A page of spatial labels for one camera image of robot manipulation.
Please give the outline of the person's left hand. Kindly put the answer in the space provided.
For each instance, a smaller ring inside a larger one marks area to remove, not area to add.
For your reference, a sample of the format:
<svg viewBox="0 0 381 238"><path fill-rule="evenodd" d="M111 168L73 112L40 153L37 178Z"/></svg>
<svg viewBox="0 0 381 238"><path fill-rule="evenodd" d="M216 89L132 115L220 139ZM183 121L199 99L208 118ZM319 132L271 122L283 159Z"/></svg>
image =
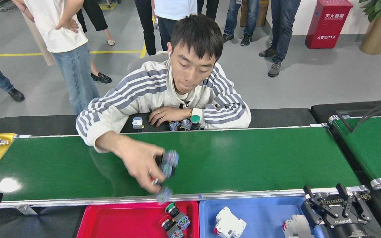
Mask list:
<svg viewBox="0 0 381 238"><path fill-rule="evenodd" d="M160 113L157 113L157 125L159 127L166 121L182 121L183 119L189 119L192 114L191 108L181 109L175 107L164 106L159 109Z"/></svg>

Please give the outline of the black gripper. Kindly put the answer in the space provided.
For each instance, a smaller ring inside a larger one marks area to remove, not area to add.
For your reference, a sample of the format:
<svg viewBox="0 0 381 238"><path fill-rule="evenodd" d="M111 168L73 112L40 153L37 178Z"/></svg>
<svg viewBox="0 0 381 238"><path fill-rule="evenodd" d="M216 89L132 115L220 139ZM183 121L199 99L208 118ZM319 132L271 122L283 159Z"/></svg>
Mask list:
<svg viewBox="0 0 381 238"><path fill-rule="evenodd" d="M325 222L327 230L332 238L370 238L364 228L364 224L371 220L371 214L366 199L369 199L370 190L364 186L344 187L337 184L337 191L343 199L343 216L335 217L330 207L315 199L308 185L303 187L306 194L301 210L309 225L315 226ZM355 215L351 214L351 208L355 206Z"/></svg>

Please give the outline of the person's right hand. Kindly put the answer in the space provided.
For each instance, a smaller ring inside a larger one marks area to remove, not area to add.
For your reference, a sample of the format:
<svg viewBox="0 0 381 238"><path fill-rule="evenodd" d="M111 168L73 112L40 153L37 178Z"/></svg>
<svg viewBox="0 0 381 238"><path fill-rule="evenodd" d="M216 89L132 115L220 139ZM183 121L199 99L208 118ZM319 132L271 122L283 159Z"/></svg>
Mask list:
<svg viewBox="0 0 381 238"><path fill-rule="evenodd" d="M154 185L151 179L165 180L165 175L161 172L155 162L157 155L163 155L165 150L153 144L132 140L129 148L125 148L120 153L129 174L134 177L139 185L150 193L158 193L161 189L159 185Z"/></svg>

